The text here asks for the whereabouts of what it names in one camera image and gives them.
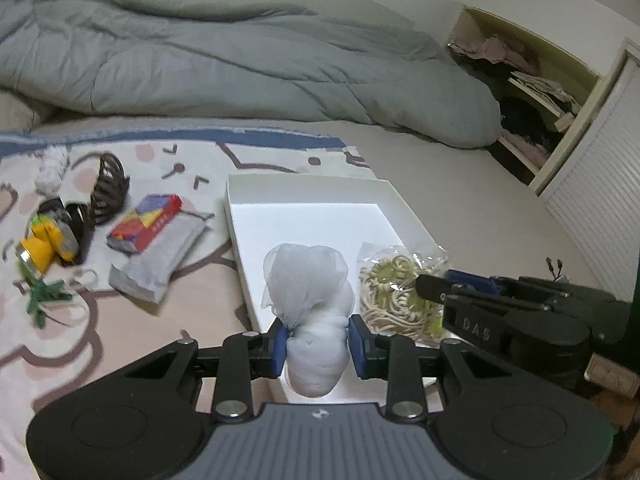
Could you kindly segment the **grey quilted duvet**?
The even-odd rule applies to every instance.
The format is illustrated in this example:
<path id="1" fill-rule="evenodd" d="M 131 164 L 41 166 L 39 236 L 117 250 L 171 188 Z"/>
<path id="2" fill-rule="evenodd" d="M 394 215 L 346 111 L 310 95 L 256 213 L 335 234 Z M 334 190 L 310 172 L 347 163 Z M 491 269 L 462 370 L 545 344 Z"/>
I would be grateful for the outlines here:
<path id="1" fill-rule="evenodd" d="M 3 0 L 1 84 L 85 115 L 344 120 L 453 148 L 502 133 L 490 90 L 424 32 L 285 3 Z"/>

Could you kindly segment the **bag of rubber bands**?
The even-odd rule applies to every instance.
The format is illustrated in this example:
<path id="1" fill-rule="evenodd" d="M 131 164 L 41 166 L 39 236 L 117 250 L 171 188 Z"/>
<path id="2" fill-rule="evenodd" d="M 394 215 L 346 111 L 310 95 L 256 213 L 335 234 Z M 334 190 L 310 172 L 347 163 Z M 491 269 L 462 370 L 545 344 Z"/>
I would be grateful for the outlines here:
<path id="1" fill-rule="evenodd" d="M 358 268 L 359 313 L 372 333 L 406 336 L 430 348 L 448 336 L 442 327 L 442 304 L 416 291 L 419 276 L 441 278 L 449 269 L 448 255 L 440 246 L 412 252 L 400 245 L 364 243 Z"/>

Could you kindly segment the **white shallow cardboard tray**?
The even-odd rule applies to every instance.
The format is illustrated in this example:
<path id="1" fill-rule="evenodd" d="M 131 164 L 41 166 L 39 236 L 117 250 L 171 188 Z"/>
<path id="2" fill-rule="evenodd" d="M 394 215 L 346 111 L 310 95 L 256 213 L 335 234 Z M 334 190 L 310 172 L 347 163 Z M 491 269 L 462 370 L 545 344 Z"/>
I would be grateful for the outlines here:
<path id="1" fill-rule="evenodd" d="M 432 263 L 444 254 L 387 181 L 235 174 L 228 179 L 226 214 L 248 316 L 260 332 L 274 320 L 264 303 L 264 260 L 281 244 L 337 250 L 355 292 L 360 261 L 367 255 L 403 247 Z"/>

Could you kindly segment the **yellow headlamp with black strap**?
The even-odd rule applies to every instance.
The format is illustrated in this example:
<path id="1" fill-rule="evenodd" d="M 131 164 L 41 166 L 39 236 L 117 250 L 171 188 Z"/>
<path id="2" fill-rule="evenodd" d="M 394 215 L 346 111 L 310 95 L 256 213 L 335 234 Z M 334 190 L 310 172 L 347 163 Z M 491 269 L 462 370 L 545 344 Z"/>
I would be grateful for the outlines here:
<path id="1" fill-rule="evenodd" d="M 27 236 L 16 248 L 24 274 L 40 280 L 50 266 L 80 266 L 88 256 L 94 223 L 88 204 L 64 203 L 59 197 L 44 200 L 28 222 Z"/>

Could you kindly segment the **white louvered wardrobe door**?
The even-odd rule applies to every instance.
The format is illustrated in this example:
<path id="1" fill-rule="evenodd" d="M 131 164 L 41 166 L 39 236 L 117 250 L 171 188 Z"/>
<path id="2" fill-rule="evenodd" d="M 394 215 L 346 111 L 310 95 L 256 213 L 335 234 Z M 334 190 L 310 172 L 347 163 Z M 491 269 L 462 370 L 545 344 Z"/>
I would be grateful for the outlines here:
<path id="1" fill-rule="evenodd" d="M 599 285 L 633 300 L 639 273 L 638 44 L 623 43 L 532 185 Z"/>

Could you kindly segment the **grey foil sachet packet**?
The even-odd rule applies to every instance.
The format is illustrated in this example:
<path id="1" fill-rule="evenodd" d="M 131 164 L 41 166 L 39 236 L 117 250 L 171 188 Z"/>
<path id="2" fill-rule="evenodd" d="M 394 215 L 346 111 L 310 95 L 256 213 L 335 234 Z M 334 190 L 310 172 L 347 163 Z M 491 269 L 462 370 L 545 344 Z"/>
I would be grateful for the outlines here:
<path id="1" fill-rule="evenodd" d="M 126 296 L 160 304 L 171 275 L 207 228 L 206 217 L 179 212 L 141 254 L 111 267 L 108 284 Z"/>

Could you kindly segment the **white mesh bundle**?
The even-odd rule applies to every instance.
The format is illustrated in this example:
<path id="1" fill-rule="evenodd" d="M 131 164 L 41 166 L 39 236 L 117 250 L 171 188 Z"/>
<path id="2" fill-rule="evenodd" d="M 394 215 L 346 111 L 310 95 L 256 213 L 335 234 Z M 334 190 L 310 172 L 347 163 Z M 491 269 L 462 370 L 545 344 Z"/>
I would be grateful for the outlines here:
<path id="1" fill-rule="evenodd" d="M 262 305 L 288 329 L 288 384 L 306 398 L 326 396 L 349 361 L 355 293 L 343 255 L 326 246 L 281 244 L 266 255 L 264 275 Z"/>

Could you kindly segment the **brown plastic hair claw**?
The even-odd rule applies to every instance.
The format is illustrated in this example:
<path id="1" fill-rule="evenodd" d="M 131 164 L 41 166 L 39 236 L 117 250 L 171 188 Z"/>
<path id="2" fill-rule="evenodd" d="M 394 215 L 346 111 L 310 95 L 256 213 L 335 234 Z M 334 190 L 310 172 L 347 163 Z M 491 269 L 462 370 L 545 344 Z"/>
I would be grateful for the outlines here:
<path id="1" fill-rule="evenodd" d="M 112 153 L 103 153 L 96 183 L 90 194 L 89 218 L 94 226 L 110 222 L 122 211 L 129 185 L 130 177 L 126 176 L 120 160 Z"/>

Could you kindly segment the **colourful card box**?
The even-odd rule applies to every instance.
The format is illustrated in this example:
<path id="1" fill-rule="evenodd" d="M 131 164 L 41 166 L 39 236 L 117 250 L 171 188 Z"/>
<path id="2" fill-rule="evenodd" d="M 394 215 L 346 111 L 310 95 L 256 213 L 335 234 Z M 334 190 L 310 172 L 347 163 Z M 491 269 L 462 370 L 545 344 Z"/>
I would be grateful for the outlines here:
<path id="1" fill-rule="evenodd" d="M 140 254 L 181 210 L 176 194 L 152 194 L 132 208 L 108 233 L 106 244 L 116 252 Z"/>

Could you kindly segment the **open wardrobe shelf with clothes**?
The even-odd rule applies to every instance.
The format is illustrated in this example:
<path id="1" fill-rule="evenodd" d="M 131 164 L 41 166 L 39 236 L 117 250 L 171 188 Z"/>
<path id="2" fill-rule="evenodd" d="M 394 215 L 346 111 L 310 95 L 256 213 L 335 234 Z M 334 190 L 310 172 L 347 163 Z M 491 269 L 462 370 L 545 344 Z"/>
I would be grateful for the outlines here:
<path id="1" fill-rule="evenodd" d="M 541 193 L 597 109 L 603 77 L 544 37 L 474 6 L 461 9 L 447 49 L 500 104 L 503 134 L 489 153 Z"/>

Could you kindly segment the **beige fluffy pillow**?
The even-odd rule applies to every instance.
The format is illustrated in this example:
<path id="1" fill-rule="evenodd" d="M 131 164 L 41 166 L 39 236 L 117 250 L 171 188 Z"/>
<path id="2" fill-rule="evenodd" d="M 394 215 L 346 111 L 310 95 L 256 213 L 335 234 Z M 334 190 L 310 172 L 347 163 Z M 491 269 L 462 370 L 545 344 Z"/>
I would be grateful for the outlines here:
<path id="1" fill-rule="evenodd" d="M 46 122 L 55 107 L 2 89 L 0 91 L 0 130 L 29 132 Z"/>

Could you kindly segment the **green plastic clothes pegs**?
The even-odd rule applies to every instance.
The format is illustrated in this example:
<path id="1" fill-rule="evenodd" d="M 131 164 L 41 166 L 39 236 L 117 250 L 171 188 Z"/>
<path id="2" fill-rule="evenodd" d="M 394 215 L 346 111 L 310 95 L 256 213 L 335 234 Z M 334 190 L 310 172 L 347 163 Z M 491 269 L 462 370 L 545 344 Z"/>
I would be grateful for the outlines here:
<path id="1" fill-rule="evenodd" d="M 57 318 L 53 311 L 57 308 L 76 307 L 74 298 L 76 292 L 67 286 L 66 281 L 58 280 L 47 283 L 43 280 L 29 280 L 28 285 L 28 301 L 26 313 L 32 318 L 34 326 L 38 330 L 44 330 L 48 321 L 65 327 L 74 327 L 80 324 L 82 318 L 70 318 L 63 321 Z"/>

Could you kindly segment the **white sock bundle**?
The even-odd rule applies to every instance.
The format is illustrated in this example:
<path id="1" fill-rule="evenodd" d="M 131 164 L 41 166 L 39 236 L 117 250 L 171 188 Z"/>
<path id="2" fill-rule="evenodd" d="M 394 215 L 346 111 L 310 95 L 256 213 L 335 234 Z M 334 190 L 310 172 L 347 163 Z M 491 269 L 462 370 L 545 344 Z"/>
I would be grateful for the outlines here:
<path id="1" fill-rule="evenodd" d="M 55 195 L 62 185 L 70 160 L 64 145 L 50 145 L 41 154 L 38 174 L 35 177 L 36 191 L 42 196 Z"/>

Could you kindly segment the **cartoon bear print blanket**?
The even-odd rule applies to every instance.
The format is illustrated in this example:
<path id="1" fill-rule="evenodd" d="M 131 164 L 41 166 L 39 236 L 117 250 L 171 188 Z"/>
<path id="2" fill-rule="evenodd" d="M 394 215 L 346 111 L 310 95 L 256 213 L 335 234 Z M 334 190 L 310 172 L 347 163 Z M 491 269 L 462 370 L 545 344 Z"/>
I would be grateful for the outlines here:
<path id="1" fill-rule="evenodd" d="M 164 302 L 142 308 L 112 289 L 111 268 L 127 258 L 94 232 L 81 266 L 51 266 L 48 282 L 73 289 L 43 327 L 27 312 L 29 290 L 15 255 L 40 204 L 35 180 L 43 151 L 66 148 L 68 167 L 58 194 L 85 203 L 102 154 L 112 153 L 130 180 L 128 202 L 176 194 L 207 220 L 202 237 L 172 277 Z M 183 335 L 208 342 L 242 328 L 245 302 L 224 218 L 228 177 L 240 172 L 367 178 L 356 148 L 334 136 L 276 128 L 214 127 L 100 131 L 1 138 L 1 474 L 31 479 L 25 446 L 38 408 Z"/>

